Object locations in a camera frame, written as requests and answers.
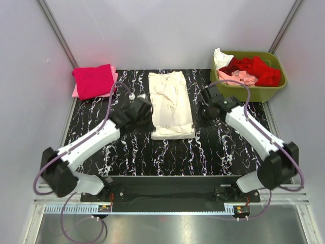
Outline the cream white t shirt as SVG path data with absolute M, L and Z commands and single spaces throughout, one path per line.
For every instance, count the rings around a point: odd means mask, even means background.
M 193 139 L 190 100 L 185 77 L 181 71 L 148 74 L 150 100 L 153 105 L 153 140 Z

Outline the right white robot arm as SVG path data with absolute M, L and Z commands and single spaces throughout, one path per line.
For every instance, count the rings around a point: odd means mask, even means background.
M 274 136 L 248 113 L 246 104 L 235 97 L 225 98 L 216 86 L 206 86 L 200 93 L 199 122 L 208 124 L 220 119 L 239 132 L 262 160 L 258 170 L 241 176 L 231 188 L 235 201 L 243 201 L 253 190 L 273 190 L 300 173 L 299 148 L 295 143 L 285 143 Z

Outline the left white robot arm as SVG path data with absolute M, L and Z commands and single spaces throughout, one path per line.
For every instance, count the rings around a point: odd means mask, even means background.
M 152 131 L 152 113 L 152 104 L 142 94 L 125 109 L 111 112 L 107 119 L 74 142 L 57 150 L 47 148 L 41 160 L 42 179 L 59 198 L 76 192 L 105 201 L 112 194 L 111 183 L 99 175 L 77 172 L 77 168 L 101 148 L 126 134 L 138 130 Z

